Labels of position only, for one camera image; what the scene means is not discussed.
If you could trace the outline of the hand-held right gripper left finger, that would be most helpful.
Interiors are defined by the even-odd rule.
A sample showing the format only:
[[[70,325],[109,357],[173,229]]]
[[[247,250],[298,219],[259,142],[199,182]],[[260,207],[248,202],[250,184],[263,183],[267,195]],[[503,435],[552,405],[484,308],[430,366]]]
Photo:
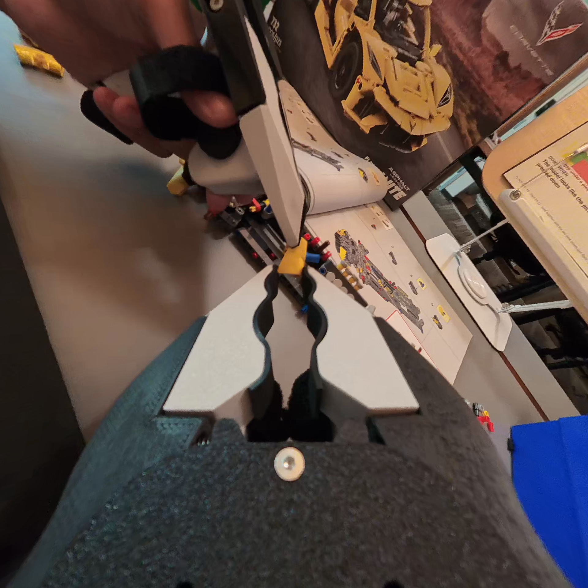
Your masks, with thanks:
[[[173,416],[214,424],[234,420],[245,430],[268,411],[274,377],[266,336],[277,296],[277,269],[266,267],[204,318],[163,405]]]

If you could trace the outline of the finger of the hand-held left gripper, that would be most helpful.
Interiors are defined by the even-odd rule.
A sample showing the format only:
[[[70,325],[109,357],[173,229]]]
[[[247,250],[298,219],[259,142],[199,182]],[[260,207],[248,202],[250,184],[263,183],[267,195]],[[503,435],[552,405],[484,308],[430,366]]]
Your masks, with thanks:
[[[297,247],[300,242],[305,194],[270,63],[247,18],[245,27],[265,101],[240,117],[240,130],[285,242],[289,247]]]

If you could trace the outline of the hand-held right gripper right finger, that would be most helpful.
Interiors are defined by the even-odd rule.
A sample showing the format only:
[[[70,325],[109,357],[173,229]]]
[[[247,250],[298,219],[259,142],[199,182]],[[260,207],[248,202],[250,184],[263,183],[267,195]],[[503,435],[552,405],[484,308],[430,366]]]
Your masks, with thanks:
[[[313,336],[308,410],[333,424],[414,415],[412,392],[376,319],[314,268],[305,267],[306,324]]]

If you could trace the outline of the lego car chassis assembly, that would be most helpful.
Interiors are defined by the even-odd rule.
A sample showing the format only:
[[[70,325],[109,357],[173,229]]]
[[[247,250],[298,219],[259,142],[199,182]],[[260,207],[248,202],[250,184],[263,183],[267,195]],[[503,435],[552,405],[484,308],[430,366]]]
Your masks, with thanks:
[[[253,260],[258,269],[279,266],[286,249],[286,242],[277,225],[269,200],[253,199],[246,205],[238,205],[233,200],[225,210],[217,214],[207,212],[205,219],[222,224],[232,234],[233,240],[242,252]],[[369,305],[359,294],[359,285],[352,280],[342,262],[334,261],[329,250],[330,242],[320,239],[307,226],[303,228],[302,237],[307,240],[307,252],[321,254],[320,264],[307,265],[316,269],[343,293],[375,315],[375,307]]]

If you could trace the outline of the yellow lego piece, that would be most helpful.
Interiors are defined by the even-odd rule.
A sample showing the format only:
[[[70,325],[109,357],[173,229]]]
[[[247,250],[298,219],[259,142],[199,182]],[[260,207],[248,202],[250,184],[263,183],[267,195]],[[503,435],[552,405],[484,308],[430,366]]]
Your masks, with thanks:
[[[301,277],[306,266],[307,240],[301,237],[300,242],[295,247],[287,247],[284,251],[282,260],[277,267],[279,275]]]

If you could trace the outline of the lego instruction booklet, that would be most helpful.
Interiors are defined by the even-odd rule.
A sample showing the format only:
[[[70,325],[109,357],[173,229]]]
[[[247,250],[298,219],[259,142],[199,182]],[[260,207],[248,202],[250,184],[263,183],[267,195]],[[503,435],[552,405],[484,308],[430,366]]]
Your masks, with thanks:
[[[409,249],[382,203],[393,183],[341,147],[289,83],[279,85],[293,153],[310,197],[311,233],[329,241],[361,298],[454,383],[472,334]]]

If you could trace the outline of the yellow lego panel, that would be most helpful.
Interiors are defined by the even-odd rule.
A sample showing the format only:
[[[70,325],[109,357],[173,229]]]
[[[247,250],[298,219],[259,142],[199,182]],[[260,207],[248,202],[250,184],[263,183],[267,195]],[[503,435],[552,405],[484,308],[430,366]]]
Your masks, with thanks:
[[[187,169],[186,161],[180,158],[179,164],[180,167],[166,185],[168,191],[176,197],[185,195],[195,185]]]

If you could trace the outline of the small red lego cluster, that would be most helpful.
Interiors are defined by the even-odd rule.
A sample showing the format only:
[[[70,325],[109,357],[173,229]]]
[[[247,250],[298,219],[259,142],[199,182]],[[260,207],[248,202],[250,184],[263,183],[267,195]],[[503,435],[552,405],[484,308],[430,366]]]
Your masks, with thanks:
[[[489,412],[481,403],[473,402],[472,412],[476,419],[488,430],[489,433],[493,433],[495,431],[495,426],[490,418]]]

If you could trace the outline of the lego set box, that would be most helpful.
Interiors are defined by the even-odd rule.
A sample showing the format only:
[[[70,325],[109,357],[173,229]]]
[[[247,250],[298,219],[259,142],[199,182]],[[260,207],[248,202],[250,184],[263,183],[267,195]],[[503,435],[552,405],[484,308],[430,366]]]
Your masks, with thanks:
[[[404,202],[587,55],[587,1],[274,1],[286,80]]]

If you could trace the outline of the heap of yellow lego parts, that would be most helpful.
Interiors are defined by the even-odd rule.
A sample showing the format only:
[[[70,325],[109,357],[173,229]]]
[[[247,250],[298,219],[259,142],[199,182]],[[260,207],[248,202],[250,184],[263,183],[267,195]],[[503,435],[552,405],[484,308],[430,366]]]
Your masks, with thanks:
[[[45,72],[53,77],[63,78],[64,67],[54,56],[29,45],[13,44],[19,63],[26,68]]]

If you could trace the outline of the person's left hand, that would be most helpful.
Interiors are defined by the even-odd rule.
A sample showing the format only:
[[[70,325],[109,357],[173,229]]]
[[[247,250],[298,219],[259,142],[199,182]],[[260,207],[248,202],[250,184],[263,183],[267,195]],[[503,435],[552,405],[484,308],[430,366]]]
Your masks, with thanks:
[[[87,88],[159,49],[200,47],[206,27],[191,1],[1,1],[1,11]],[[192,148],[190,141],[153,137],[134,97],[99,86],[93,99],[118,131],[160,158],[185,159]],[[231,101],[221,94],[183,92],[182,99],[212,127],[238,122]]]

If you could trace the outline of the black dimpled foam pad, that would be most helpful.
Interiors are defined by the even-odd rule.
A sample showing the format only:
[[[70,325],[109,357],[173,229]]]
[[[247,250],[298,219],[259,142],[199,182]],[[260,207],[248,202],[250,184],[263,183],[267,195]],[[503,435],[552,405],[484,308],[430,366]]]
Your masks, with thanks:
[[[42,534],[84,445],[1,205],[1,587]]]

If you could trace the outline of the blue plastic bin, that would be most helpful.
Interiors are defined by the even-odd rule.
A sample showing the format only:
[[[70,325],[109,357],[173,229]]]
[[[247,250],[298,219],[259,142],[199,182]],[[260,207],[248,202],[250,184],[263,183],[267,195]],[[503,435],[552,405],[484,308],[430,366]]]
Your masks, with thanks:
[[[520,424],[509,438],[513,485],[573,587],[587,587],[587,416]]]

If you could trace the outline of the tan document board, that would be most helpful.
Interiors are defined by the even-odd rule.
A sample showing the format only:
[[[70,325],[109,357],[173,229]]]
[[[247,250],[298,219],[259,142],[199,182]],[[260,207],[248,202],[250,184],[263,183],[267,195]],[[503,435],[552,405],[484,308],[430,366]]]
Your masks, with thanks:
[[[500,143],[483,186],[587,321],[587,86]]]

